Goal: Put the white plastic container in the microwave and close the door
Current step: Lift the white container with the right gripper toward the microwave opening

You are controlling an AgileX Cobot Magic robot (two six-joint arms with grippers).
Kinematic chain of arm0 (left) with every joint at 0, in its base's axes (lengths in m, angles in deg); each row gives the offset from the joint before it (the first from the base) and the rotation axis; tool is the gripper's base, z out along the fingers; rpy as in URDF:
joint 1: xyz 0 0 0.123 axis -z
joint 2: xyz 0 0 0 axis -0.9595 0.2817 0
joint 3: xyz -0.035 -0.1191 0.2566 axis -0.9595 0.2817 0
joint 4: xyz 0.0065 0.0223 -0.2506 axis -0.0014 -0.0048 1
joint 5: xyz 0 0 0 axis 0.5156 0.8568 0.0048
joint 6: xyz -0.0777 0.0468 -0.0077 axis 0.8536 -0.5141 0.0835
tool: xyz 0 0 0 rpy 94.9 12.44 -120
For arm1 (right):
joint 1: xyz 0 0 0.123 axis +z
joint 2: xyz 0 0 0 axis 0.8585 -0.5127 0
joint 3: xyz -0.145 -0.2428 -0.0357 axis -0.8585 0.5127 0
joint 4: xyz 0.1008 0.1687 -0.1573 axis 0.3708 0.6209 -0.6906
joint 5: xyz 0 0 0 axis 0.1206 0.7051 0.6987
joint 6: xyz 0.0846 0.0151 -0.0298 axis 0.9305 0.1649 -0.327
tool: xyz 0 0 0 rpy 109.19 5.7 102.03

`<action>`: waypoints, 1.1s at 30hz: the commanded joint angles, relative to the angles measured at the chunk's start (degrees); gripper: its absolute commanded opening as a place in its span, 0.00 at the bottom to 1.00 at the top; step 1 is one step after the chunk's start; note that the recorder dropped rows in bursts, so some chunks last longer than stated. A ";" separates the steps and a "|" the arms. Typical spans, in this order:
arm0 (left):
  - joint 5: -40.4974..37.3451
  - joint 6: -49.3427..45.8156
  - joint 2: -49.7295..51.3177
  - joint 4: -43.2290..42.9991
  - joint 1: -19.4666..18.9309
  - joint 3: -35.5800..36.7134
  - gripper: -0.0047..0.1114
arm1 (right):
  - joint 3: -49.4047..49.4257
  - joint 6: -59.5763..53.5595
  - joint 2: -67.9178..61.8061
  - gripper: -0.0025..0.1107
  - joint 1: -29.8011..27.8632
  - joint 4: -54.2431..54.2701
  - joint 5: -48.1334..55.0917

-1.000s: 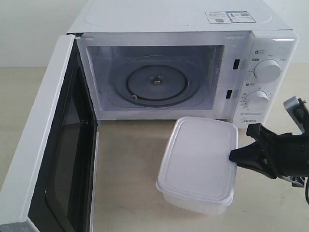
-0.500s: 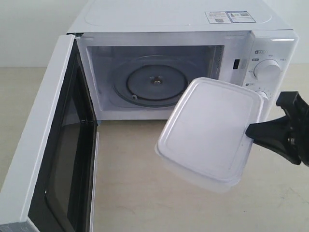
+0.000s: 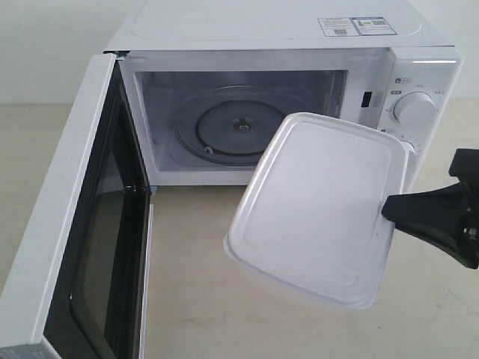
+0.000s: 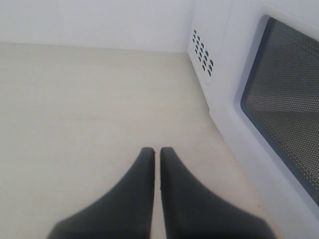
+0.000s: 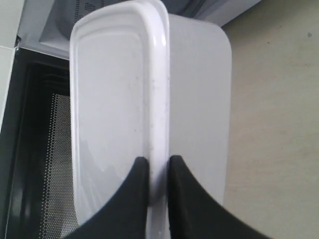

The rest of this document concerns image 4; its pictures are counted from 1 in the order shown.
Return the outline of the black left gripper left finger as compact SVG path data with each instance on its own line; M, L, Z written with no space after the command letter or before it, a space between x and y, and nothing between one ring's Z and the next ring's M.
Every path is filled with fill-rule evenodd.
M155 194L155 151L141 149L127 173L104 196L58 222L50 239L149 239Z

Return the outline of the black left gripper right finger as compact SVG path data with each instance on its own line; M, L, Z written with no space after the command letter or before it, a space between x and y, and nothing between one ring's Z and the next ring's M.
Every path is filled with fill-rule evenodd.
M160 150L160 190L168 239L274 239L261 218L206 188L172 147Z

